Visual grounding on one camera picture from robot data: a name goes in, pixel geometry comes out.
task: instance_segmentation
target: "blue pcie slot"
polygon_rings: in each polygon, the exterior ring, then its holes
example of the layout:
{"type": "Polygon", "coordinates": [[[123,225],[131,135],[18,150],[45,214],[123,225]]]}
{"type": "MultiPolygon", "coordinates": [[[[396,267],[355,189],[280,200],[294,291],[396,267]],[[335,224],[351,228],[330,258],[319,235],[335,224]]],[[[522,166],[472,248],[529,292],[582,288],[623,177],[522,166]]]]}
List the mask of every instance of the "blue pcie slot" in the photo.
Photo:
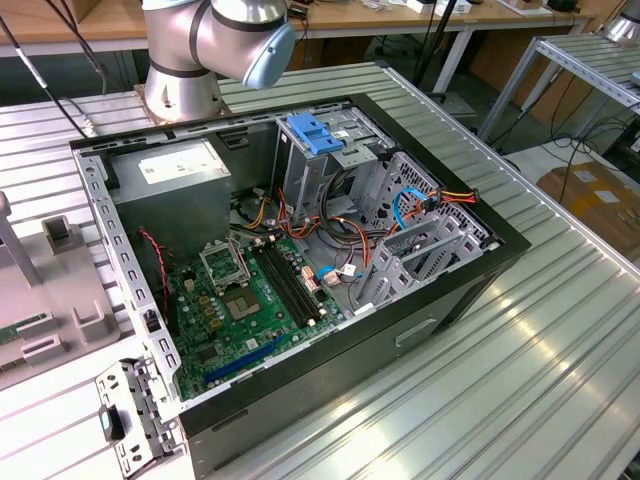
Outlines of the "blue pcie slot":
{"type": "Polygon", "coordinates": [[[225,365],[224,367],[216,368],[215,370],[207,373],[204,376],[204,383],[208,384],[215,382],[216,380],[220,380],[227,375],[243,369],[247,365],[251,365],[255,361],[271,355],[276,350],[276,346],[278,345],[278,343],[280,343],[280,341],[282,341],[283,339],[284,336],[281,335],[280,337],[272,340],[270,343],[258,348],[257,350],[254,350],[251,353],[247,353],[244,357],[240,357],[237,360],[234,360],[233,362],[225,365]]]}

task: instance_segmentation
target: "yellow wire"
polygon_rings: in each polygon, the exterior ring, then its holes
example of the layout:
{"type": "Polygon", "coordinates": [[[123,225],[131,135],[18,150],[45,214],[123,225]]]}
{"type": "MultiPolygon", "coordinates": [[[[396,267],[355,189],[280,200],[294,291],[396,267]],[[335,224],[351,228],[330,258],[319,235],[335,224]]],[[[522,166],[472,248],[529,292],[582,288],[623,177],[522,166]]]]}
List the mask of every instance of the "yellow wire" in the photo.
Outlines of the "yellow wire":
{"type": "Polygon", "coordinates": [[[262,203],[260,204],[260,211],[258,212],[258,217],[249,225],[247,225],[247,228],[249,230],[254,230],[258,228],[258,226],[262,223],[262,219],[264,218],[264,206],[266,205],[266,203],[267,203],[267,198],[263,197],[262,203]]]}

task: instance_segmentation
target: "table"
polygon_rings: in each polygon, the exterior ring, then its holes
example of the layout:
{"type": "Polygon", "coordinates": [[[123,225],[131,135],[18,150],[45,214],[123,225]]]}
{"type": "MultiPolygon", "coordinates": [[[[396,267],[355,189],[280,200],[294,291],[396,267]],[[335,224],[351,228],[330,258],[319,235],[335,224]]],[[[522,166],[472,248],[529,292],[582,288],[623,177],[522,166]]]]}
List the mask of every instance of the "table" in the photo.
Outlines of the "table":
{"type": "MultiPolygon", "coordinates": [[[[640,46],[622,47],[599,34],[534,38],[480,129],[478,136],[481,139],[489,137],[538,55],[544,55],[554,63],[534,87],[525,105],[538,98],[552,76],[563,68],[599,90],[604,94],[603,99],[612,98],[621,105],[640,112],[640,87],[631,82],[631,74],[639,69],[640,46]]],[[[582,122],[577,135],[586,129],[598,111],[598,108],[594,109],[593,114],[582,122]]]]}
{"type": "MultiPolygon", "coordinates": [[[[0,1],[0,12],[18,41],[25,44],[24,50],[28,54],[50,55],[81,51],[75,38],[44,2],[2,1],[7,5],[0,1]]],[[[429,18],[429,15],[420,15],[401,6],[387,12],[375,12],[362,5],[360,0],[353,0],[349,4],[316,3],[310,6],[308,38],[424,33],[429,18]]],[[[591,18],[593,15],[588,12],[575,15],[556,12],[548,16],[523,17],[497,0],[485,0],[482,5],[473,6],[469,14],[451,17],[446,31],[458,32],[458,35],[434,91],[446,91],[475,31],[566,25],[572,27],[571,33],[580,33],[591,18]]],[[[292,20],[292,23],[298,30],[298,35],[302,36],[301,22],[292,20]]],[[[432,31],[435,31],[438,23],[439,19],[435,17],[432,31]]],[[[80,31],[96,51],[147,48],[144,16],[138,0],[101,0],[81,22],[80,31]]],[[[13,55],[15,51],[6,45],[6,39],[0,34],[0,57],[13,55]]]]}
{"type": "MultiPolygon", "coordinates": [[[[236,112],[367,93],[533,244],[464,320],[217,472],[215,479],[614,479],[640,449],[640,271],[392,69],[223,81],[236,112]]],[[[80,100],[102,133],[149,124],[131,94],[80,100]]],[[[0,392],[0,477],[117,478],[93,377],[140,354],[51,104],[0,109],[0,187],[19,235],[82,226],[128,338],[0,392]]],[[[192,478],[176,456],[142,480],[192,478]]]]}

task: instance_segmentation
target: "metal rack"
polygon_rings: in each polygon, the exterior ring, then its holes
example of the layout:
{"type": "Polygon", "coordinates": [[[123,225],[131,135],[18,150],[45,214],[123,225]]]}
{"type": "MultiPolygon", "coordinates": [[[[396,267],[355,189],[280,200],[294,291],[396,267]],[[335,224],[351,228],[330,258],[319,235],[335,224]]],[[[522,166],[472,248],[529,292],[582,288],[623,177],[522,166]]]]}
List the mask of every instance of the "metal rack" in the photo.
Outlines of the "metal rack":
{"type": "MultiPolygon", "coordinates": [[[[533,247],[463,321],[214,478],[617,477],[640,449],[635,267],[393,70],[307,70],[268,91],[231,81],[221,89],[236,112],[368,93],[533,247]]],[[[149,125],[133,94],[81,105],[101,133],[149,125]]],[[[10,219],[19,235],[56,212],[81,224],[121,327],[131,332],[66,147],[74,136],[51,104],[0,109],[0,187],[21,205],[10,219]]],[[[141,349],[130,336],[0,392],[0,472],[118,478],[93,378],[141,349]]],[[[175,456],[140,478],[190,472],[190,459],[175,456]]]]}
{"type": "Polygon", "coordinates": [[[631,82],[631,75],[640,70],[640,46],[623,47],[599,34],[534,38],[482,125],[478,133],[480,139],[489,137],[538,55],[544,55],[554,63],[540,78],[523,110],[543,94],[547,84],[562,68],[621,105],[640,112],[640,87],[631,82]]]}

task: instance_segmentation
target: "motherboard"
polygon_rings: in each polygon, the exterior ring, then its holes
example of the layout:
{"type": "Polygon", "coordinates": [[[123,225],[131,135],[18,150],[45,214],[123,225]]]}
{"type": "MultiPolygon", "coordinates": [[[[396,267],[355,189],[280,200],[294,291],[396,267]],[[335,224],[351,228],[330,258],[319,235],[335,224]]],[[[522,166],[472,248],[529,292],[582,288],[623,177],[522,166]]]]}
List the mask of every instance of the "motherboard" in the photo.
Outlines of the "motherboard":
{"type": "Polygon", "coordinates": [[[200,261],[169,274],[183,400],[324,337],[345,320],[309,272],[293,240],[283,238],[244,248],[210,246],[200,261]]]}

